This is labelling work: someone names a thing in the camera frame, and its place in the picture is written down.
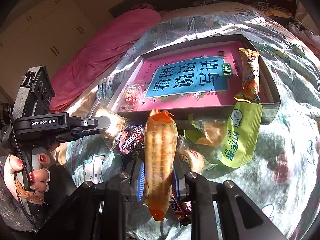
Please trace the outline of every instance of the green label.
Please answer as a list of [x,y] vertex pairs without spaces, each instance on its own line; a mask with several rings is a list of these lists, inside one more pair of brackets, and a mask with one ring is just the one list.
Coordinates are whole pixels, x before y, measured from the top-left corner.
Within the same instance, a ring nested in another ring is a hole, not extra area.
[[231,64],[230,63],[223,63],[221,65],[221,67],[222,67],[223,76],[226,78],[231,78],[232,77]]

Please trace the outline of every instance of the camera lens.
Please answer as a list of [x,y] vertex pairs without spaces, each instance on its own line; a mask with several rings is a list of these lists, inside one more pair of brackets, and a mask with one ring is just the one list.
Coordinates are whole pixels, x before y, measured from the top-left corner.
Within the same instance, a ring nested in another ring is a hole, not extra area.
[[42,81],[40,81],[38,84],[38,88],[37,88],[38,92],[40,92],[42,90],[42,87],[43,87],[43,83],[42,83]]
[[47,101],[45,102],[47,104],[47,106],[49,106],[50,104],[50,97],[47,97]]
[[41,99],[42,99],[42,101],[45,101],[46,98],[47,98],[47,89],[45,88],[45,89],[43,89],[43,91],[42,91],[42,97],[41,97]]

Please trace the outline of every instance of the light blue bedding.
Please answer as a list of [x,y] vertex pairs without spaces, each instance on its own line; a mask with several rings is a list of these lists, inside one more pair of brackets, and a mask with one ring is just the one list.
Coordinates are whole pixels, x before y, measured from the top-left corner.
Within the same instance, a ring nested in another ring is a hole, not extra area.
[[[257,13],[180,17],[160,23],[127,51],[109,78],[100,82],[97,97],[107,104],[134,60],[143,53],[225,34],[243,34],[257,48],[275,80],[282,103],[274,121],[260,126],[255,155],[249,164],[239,169],[220,164],[203,175],[216,182],[233,180],[287,238],[300,239],[319,212],[319,70],[302,47],[291,44]],[[68,144],[66,156],[66,167],[77,186],[87,176],[84,170],[88,163],[97,162],[92,165],[91,176],[97,174],[99,181],[120,171],[121,157],[108,150],[100,135],[81,140]],[[308,203],[311,193],[313,198]],[[191,238],[191,226],[180,227],[171,210],[164,222],[155,222],[142,203],[128,203],[127,211],[128,233],[138,239]]]

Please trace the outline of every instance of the pink blanket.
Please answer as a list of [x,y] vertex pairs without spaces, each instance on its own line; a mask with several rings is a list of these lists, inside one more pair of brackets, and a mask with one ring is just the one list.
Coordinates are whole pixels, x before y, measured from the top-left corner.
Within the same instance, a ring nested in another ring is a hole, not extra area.
[[72,61],[57,71],[51,83],[55,92],[50,109],[59,112],[72,103],[150,27],[158,24],[158,12],[131,10],[108,22],[79,50]]

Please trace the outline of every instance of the drawer handle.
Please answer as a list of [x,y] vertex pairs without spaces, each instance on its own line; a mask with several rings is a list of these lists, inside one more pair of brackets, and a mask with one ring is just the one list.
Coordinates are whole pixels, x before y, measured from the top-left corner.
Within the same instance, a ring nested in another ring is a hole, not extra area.
[[79,28],[77,28],[77,30],[78,30],[81,34],[83,34],[82,31],[81,31]]
[[[50,48],[51,49],[51,48]],[[51,51],[55,54],[55,55],[57,55],[54,51],[53,51],[53,49],[51,49]]]
[[52,47],[58,52],[58,54],[60,54],[59,51],[57,50],[57,48],[56,48],[55,46],[52,46]]

